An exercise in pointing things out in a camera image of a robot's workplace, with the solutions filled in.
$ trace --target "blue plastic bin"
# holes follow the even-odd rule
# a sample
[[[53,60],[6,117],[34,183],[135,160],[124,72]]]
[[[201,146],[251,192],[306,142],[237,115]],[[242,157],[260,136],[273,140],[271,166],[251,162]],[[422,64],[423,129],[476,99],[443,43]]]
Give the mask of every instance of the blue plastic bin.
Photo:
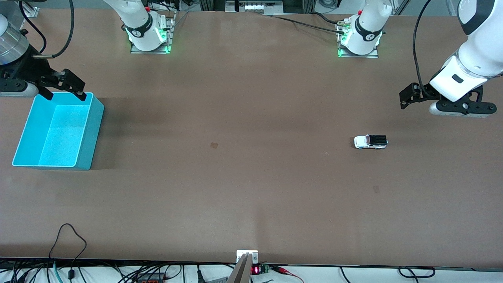
[[[55,92],[50,101],[37,95],[12,165],[89,170],[104,109],[89,92],[83,102],[71,93]]]

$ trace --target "brown tabletop surface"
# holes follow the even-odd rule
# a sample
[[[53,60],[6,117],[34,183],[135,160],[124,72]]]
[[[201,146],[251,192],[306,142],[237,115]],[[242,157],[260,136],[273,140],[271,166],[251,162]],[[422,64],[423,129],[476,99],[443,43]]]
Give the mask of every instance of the brown tabletop surface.
[[[47,53],[63,45],[68,12],[35,20]],[[503,267],[503,113],[400,109],[417,81],[415,17],[390,18],[379,59],[361,59],[338,58],[333,33],[209,12],[177,26],[172,54],[131,55],[113,10],[75,14],[51,66],[105,105],[93,166],[13,167],[31,100],[1,98],[0,256],[47,256],[68,222],[88,258],[232,262],[248,248],[281,263]],[[455,17],[424,18],[426,82],[465,39]],[[503,107],[503,80],[484,87]],[[353,148],[368,133],[388,148]],[[54,256],[80,249],[65,230]]]

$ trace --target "toy car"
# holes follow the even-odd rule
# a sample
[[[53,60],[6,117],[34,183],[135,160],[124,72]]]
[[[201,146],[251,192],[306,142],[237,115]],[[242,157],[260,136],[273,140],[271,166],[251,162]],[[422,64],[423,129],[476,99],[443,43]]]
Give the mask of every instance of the toy car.
[[[355,137],[355,147],[360,149],[385,149],[388,140],[385,135],[359,135]]]

